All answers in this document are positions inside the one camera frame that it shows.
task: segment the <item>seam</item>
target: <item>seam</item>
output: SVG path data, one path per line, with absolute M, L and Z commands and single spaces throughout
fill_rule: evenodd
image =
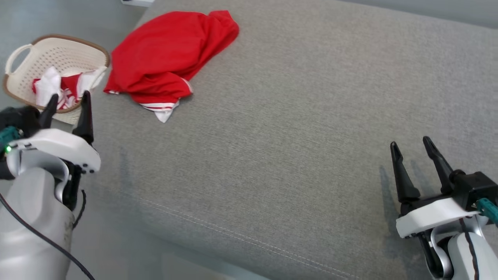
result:
M 168 210 L 171 210 L 171 211 L 177 212 L 177 213 L 179 213 L 179 214 L 182 214 L 182 215 L 187 216 L 187 217 L 189 217 L 189 218 L 195 219 L 195 220 L 197 220 L 197 221 L 200 221 L 200 222 L 203 222 L 203 223 L 209 224 L 209 225 L 211 225 L 211 226 L 214 226 L 214 227 L 217 227 L 217 228 L 223 229 L 223 230 L 225 230 L 225 231 L 231 232 L 231 233 L 236 234 L 236 235 L 238 235 L 238 236 L 241 236 L 241 237 L 244 237 L 244 238 L 247 238 L 247 239 L 251 239 L 251 240 L 253 240 L 253 241 L 255 241 L 255 242 L 258 242 L 258 243 L 260 243 L 260 244 L 264 244 L 264 245 L 266 245 L 266 246 L 269 246 L 269 247 L 271 247 L 271 248 L 274 248 L 274 249 L 280 250 L 280 251 L 282 251 L 282 252 L 286 252 L 286 253 L 291 254 L 291 255 L 293 255 L 293 256 L 296 256 L 296 257 L 298 257 L 298 258 L 300 258 L 300 259 L 304 259 L 304 260 L 307 260 L 307 261 L 309 261 L 309 262 L 312 262 L 312 263 L 314 263 L 314 264 L 316 264 L 316 265 L 319 265 L 319 266 L 322 266 L 322 267 L 325 267 L 325 268 L 328 268 L 328 269 L 332 269 L 332 270 L 334 270 L 334 271 L 337 271 L 337 272 L 343 273 L 343 274 L 345 274 L 345 275 L 348 275 L 348 276 L 351 276 L 351 277 L 354 277 L 354 278 L 358 278 L 358 279 L 359 279 L 359 277 L 358 277 L 358 276 L 355 276 L 355 275 L 352 275 L 352 274 L 346 273 L 346 272 L 344 272 L 344 271 L 340 271 L 340 270 L 335 269 L 335 268 L 333 268 L 333 267 L 330 267 L 330 266 L 327 266 L 327 265 L 321 264 L 321 263 L 319 263 L 319 262 L 316 262 L 316 261 L 310 260 L 310 259 L 308 259 L 308 258 L 302 257 L 302 256 L 300 256 L 300 255 L 294 254 L 294 253 L 289 252 L 289 251 L 286 251 L 286 250 L 284 250 L 284 249 L 281 249 L 281 248 L 278 248 L 278 247 L 272 246 L 272 245 L 270 245 L 270 244 L 267 244 L 267 243 L 265 243 L 265 242 L 259 241 L 259 240 L 257 240 L 257 239 L 254 239 L 254 238 L 251 238 L 251 237 L 248 237 L 248 236 L 242 235 L 242 234 L 240 234 L 240 233 L 237 233 L 237 232 L 231 231 L 231 230 L 229 230 L 229 229 L 226 229 L 226 228 L 220 227 L 220 226 L 218 226 L 218 225 L 215 225 L 215 224 L 213 224 L 213 223 L 210 223 L 210 222 L 207 222 L 207 221 L 204 221 L 204 220 L 198 219 L 198 218 L 196 218 L 196 217 L 193 217 L 193 216 L 190 216 L 190 215 L 188 215 L 188 214 L 182 213 L 182 212 L 180 212 L 180 211 L 178 211 L 178 210 L 171 209 L 171 208 L 169 208 L 169 207 L 166 207 L 166 206 L 161 205 L 161 204 L 157 204 L 157 203 L 155 203 L 155 202 L 152 202 L 152 201 L 150 201 L 150 200 L 147 200 L 147 199 L 144 199 L 144 198 L 141 198 L 141 197 L 139 197 L 139 199 L 140 199 L 140 200 L 143 200 L 143 201 L 147 201 L 147 202 L 152 203 L 152 204 L 154 204 L 154 205 L 157 205 L 157 206 L 159 206 L 159 207 L 162 207 L 162 208 L 165 208 L 165 209 L 168 209 Z M 164 210 L 162 210 L 162 211 L 163 211 L 163 212 L 166 212 L 166 213 L 168 213 L 168 214 L 171 214 L 171 215 L 175 215 L 175 214 L 173 214 L 173 213 L 169 213 L 169 212 L 164 211 Z M 280 253 L 277 253 L 277 252 L 274 252 L 274 253 L 279 254 L 279 255 L 282 255 L 282 256 L 285 256 L 285 257 L 288 257 L 288 258 L 290 258 L 290 259 L 292 259 L 292 260 L 295 260 L 295 261 L 298 261 L 298 262 L 300 262 L 300 263 L 304 263 L 304 262 L 302 262 L 302 261 L 299 261 L 299 260 L 293 259 L 293 258 L 291 258 L 291 257 L 289 257 L 289 256 L 286 256 L 286 255 L 283 255 L 283 254 L 280 254 Z
M 284 257 L 286 257 L 286 258 L 289 258 L 289 259 L 291 259 L 291 260 L 294 260 L 294 261 L 300 262 L 300 263 L 302 263 L 302 264 L 304 264 L 304 265 L 307 265 L 307 266 L 310 266 L 310 267 L 312 267 L 312 268 L 316 268 L 316 269 L 319 269 L 319 270 L 321 270 L 321 271 L 324 271 L 324 272 L 330 273 L 330 274 L 332 274 L 332 275 L 338 276 L 338 277 L 340 277 L 340 278 L 347 279 L 346 277 L 344 277 L 344 276 L 342 276 L 342 275 L 335 274 L 335 273 L 333 273 L 333 272 L 327 271 L 327 270 L 325 270 L 325 269 L 321 269 L 321 268 L 316 267 L 316 266 L 312 266 L 312 265 L 307 264 L 307 263 L 305 263 L 305 262 L 303 262 L 303 261 L 300 261 L 300 260 L 294 259 L 294 258 L 292 258 L 292 257 L 289 257 L 289 256 L 287 256 L 287 255 L 281 254 L 281 253 L 279 253 L 279 252 L 275 252 L 275 251 L 273 251 L 273 250 L 270 250 L 270 249 L 268 249 L 268 248 L 265 248 L 265 247 L 263 247 L 263 246 L 261 246 L 261 245 L 258 245 L 258 244 L 256 244 L 256 243 L 253 243 L 253 242 L 250 242 L 250 241 L 244 240 L 244 239 L 242 239 L 242 238 L 239 238 L 239 237 L 237 237 L 237 236 L 234 236 L 234 235 L 228 234 L 228 233 L 226 233 L 226 232 L 219 231 L 219 230 L 217 230 L 217 229 L 214 229 L 214 228 L 208 227 L 208 226 L 203 225 L 203 224 L 201 224 L 201 223 L 194 222 L 194 221 L 189 220 L 189 219 L 187 219 L 187 218 L 185 218 L 185 217 L 182 217 L 182 216 L 179 216 L 179 215 L 173 214 L 173 213 L 171 213 L 171 212 L 168 212 L 168 211 L 166 211 L 166 210 L 164 210 L 164 209 L 160 209 L 160 208 L 157 208 L 157 207 L 152 206 L 152 205 L 149 205 L 149 207 L 152 207 L 152 208 L 157 209 L 157 210 L 159 210 L 159 211 L 162 211 L 162 212 L 164 212 L 164 213 L 168 213 L 168 214 L 173 215 L 173 216 L 175 216 L 175 217 L 178 217 L 178 218 L 180 218 L 180 219 L 184 219 L 184 220 L 186 220 L 186 221 L 192 222 L 192 223 L 194 223 L 194 224 L 198 224 L 198 225 L 203 226 L 203 227 L 206 227 L 206 228 L 208 228 L 208 229 L 211 229 L 211 230 L 217 231 L 217 232 L 219 232 L 219 233 L 221 233 L 221 234 L 225 234 L 225 235 L 228 235 L 228 236 L 230 236 L 230 237 L 233 237 L 233 238 L 239 239 L 239 240 L 244 241 L 244 242 L 246 242 L 246 243 L 249 243 L 249 244 L 251 244 L 251 245 L 258 246 L 258 247 L 263 248 L 263 249 L 265 249 L 265 250 L 268 250 L 268 251 L 270 251 L 270 252 L 272 252 L 272 253 L 275 253 L 275 254 L 278 254 L 278 255 L 284 256 Z

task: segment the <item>white plastic basket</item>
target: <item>white plastic basket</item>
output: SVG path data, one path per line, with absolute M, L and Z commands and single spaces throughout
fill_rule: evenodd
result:
M 27 49 L 30 50 L 29 54 L 12 72 L 14 60 Z M 102 66 L 108 67 L 110 61 L 109 54 L 104 48 L 88 41 L 58 34 L 43 36 L 31 44 L 18 48 L 10 55 L 5 65 L 3 88 L 11 97 L 43 110 L 43 106 L 36 105 L 32 83 L 34 79 L 41 78 L 49 67 L 54 66 L 62 76 L 70 76 Z M 94 82 L 90 92 L 93 92 L 95 87 Z M 57 110 L 54 118 L 74 124 L 80 116 L 80 105 L 78 102 L 68 109 Z

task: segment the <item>brown basket rim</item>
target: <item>brown basket rim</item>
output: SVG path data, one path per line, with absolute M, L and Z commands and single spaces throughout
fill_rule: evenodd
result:
M 87 45 L 87 46 L 90 46 L 94 49 L 97 49 L 101 52 L 103 52 L 106 56 L 106 67 L 109 67 L 110 63 L 111 63 L 111 58 L 109 56 L 109 53 L 106 51 L 106 49 L 104 49 L 102 46 L 99 46 L 95 43 L 92 43 L 92 42 L 89 42 L 87 40 L 83 40 L 83 39 L 79 39 L 79 38 L 75 38 L 75 37 L 71 37 L 71 36 L 66 36 L 66 35 L 61 35 L 61 34 L 48 34 L 48 35 L 45 35 L 45 36 L 41 36 L 37 39 L 35 39 L 34 41 L 31 42 L 32 45 L 42 41 L 42 40 L 45 40 L 45 39 L 49 39 L 49 38 L 58 38 L 58 39 L 64 39 L 64 40 L 69 40 L 69 41 L 74 41 L 74 42 L 77 42 L 77 43 L 81 43 L 81 44 L 84 44 L 84 45 Z M 34 103 L 31 103 L 25 99 L 22 99 L 21 97 L 13 94 L 12 92 L 10 92 L 8 89 L 7 89 L 7 81 L 8 81 L 8 78 L 9 78 L 9 75 L 8 74 L 5 74 L 3 76 L 3 90 L 5 91 L 5 93 L 7 95 L 9 95 L 10 97 L 26 104 L 26 105 L 30 105 L 30 106 L 33 106 L 33 107 L 36 107 L 37 109 L 40 109 L 40 110 L 43 110 L 45 109 L 44 106 L 39 106 L 39 105 L 36 105 Z M 63 114 L 63 113 L 69 113 L 77 108 L 79 108 L 81 106 L 81 102 L 78 102 L 76 103 L 74 106 L 70 107 L 70 108 L 67 108 L 67 109 L 63 109 L 63 110 L 57 110 L 56 113 L 58 114 Z

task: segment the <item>teal connector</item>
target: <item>teal connector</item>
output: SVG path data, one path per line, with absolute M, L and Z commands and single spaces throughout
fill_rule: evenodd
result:
M 5 152 L 9 152 L 10 147 L 8 144 L 19 138 L 19 132 L 15 127 L 6 127 L 0 131 L 0 147 L 3 148 Z
M 487 198 L 477 201 L 477 210 L 488 217 L 498 227 L 498 207 Z

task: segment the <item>gray cushion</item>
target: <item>gray cushion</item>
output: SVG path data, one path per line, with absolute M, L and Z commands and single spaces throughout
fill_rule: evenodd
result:
M 424 135 L 452 167 L 498 180 L 497 31 L 334 0 L 156 0 L 140 23 L 216 9 L 240 35 L 167 123 L 94 95 L 90 195 L 271 279 L 429 278 L 396 232 L 389 143 L 425 195 L 440 183 Z

